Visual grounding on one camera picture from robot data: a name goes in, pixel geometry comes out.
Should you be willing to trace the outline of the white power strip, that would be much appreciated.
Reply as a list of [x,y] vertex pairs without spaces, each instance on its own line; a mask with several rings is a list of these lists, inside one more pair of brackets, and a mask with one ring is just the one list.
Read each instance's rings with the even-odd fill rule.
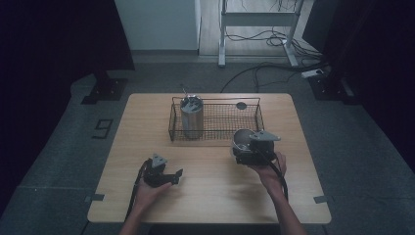
[[318,75],[322,75],[324,74],[324,71],[321,69],[317,69],[317,70],[308,70],[308,71],[304,71],[301,73],[301,77],[302,78],[309,78],[309,77],[314,77],[314,76],[318,76]]

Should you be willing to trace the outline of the black stand base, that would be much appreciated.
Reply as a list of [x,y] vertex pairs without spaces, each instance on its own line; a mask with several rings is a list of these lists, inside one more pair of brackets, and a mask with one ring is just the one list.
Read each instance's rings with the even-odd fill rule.
[[331,75],[313,76],[308,79],[314,98],[319,101],[342,101],[346,105],[358,105],[359,100],[350,84],[343,77]]
[[89,95],[85,96],[81,102],[82,105],[94,105],[99,101],[119,101],[125,86],[127,78],[110,78],[105,70],[93,72],[96,83]]

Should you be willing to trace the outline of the dark wire mesh basket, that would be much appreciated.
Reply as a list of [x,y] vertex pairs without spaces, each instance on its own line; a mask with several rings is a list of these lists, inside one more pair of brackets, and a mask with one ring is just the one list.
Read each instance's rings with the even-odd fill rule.
[[[182,128],[181,99],[172,98],[168,127],[171,141],[226,140],[231,139],[238,129],[264,129],[259,97],[207,98],[204,99],[204,133],[198,139],[188,139]],[[239,102],[246,103],[247,107],[237,109]]]

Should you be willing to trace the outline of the white desk frame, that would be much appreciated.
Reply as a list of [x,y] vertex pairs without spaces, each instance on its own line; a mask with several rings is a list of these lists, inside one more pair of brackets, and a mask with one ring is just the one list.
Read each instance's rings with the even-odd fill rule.
[[293,46],[294,35],[300,19],[300,13],[304,0],[297,0],[295,8],[292,12],[229,12],[227,10],[227,0],[219,0],[220,12],[220,38],[218,44],[218,66],[224,68],[226,65],[226,46],[225,32],[228,26],[287,26],[290,31],[282,40],[283,49],[292,67],[299,65]]

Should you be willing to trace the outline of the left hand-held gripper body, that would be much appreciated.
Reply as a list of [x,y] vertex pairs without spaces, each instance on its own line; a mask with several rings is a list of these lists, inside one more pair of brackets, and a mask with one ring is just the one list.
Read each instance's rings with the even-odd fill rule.
[[167,160],[160,155],[153,156],[145,162],[144,181],[151,187],[157,188],[172,181],[170,174],[164,174]]

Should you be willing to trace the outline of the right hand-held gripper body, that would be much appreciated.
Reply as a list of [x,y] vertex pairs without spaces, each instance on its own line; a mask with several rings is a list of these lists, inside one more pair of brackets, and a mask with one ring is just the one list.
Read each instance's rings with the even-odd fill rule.
[[253,165],[268,165],[276,159],[274,143],[281,140],[279,136],[261,130],[255,131],[251,138],[253,139],[251,147],[254,152]]

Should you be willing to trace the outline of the metal mug with handle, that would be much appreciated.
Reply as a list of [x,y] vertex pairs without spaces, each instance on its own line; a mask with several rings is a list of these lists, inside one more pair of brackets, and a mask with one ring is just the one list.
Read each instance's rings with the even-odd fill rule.
[[231,141],[231,155],[235,158],[236,156],[253,156],[254,152],[252,150],[252,147],[249,151],[242,151],[239,149],[239,144],[241,142],[248,142],[250,141],[252,144],[253,139],[251,136],[254,135],[254,131],[250,129],[238,129],[232,138]]

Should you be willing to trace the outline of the white cabinet panel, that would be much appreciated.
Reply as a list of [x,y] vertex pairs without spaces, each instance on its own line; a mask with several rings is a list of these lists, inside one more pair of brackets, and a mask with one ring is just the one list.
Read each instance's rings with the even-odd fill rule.
[[197,51],[201,0],[115,0],[132,51]]

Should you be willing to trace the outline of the steel tumbler with straw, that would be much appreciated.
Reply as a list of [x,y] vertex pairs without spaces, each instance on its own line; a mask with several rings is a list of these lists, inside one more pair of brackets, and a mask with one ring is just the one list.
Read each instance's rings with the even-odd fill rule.
[[182,128],[186,138],[198,139],[204,133],[204,100],[189,94],[183,89],[184,97],[180,101]]

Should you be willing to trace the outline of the black curtain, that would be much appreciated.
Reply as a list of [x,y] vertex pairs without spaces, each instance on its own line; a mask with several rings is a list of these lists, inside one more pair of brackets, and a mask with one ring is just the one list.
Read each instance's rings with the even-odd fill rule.
[[134,64],[115,0],[0,0],[0,216],[94,71]]
[[415,0],[313,0],[302,38],[415,172]]

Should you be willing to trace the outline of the person's left hand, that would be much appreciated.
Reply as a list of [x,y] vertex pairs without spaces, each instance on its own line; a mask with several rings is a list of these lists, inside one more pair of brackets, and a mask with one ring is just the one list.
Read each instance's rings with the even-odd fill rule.
[[144,212],[148,209],[156,198],[164,193],[172,186],[170,182],[165,183],[162,186],[153,188],[149,186],[143,179],[139,181],[138,190],[136,193],[136,199],[133,209],[136,212]]

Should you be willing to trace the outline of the person's right hand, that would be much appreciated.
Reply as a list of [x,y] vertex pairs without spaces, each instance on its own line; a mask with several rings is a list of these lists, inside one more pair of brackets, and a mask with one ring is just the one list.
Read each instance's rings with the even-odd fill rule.
[[[286,166],[286,156],[280,152],[276,152],[277,160],[274,163],[274,166],[281,172],[281,175],[284,176],[287,170]],[[265,187],[267,192],[270,195],[283,196],[284,188],[280,176],[274,171],[274,169],[269,165],[251,165],[258,175],[262,185]]]

